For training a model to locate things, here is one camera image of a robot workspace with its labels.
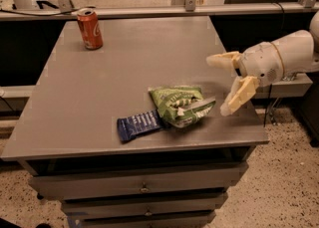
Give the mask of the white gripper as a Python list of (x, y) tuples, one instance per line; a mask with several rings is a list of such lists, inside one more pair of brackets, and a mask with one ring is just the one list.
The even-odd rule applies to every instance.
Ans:
[(233, 72), (239, 68), (242, 76), (237, 76), (229, 94), (220, 107), (223, 116), (234, 114), (246, 104), (259, 87), (266, 87), (281, 80), (283, 63), (277, 48), (270, 42), (262, 42), (246, 49), (211, 55), (206, 58), (209, 66)]

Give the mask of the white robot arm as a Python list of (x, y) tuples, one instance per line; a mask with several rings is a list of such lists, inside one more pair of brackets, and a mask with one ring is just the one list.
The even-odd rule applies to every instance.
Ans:
[(234, 114), (259, 87), (267, 87), (283, 78), (319, 71), (319, 11), (312, 17), (308, 30), (299, 30), (272, 42), (261, 42), (238, 51), (211, 55), (209, 66), (236, 76), (229, 94), (220, 107), (223, 116)]

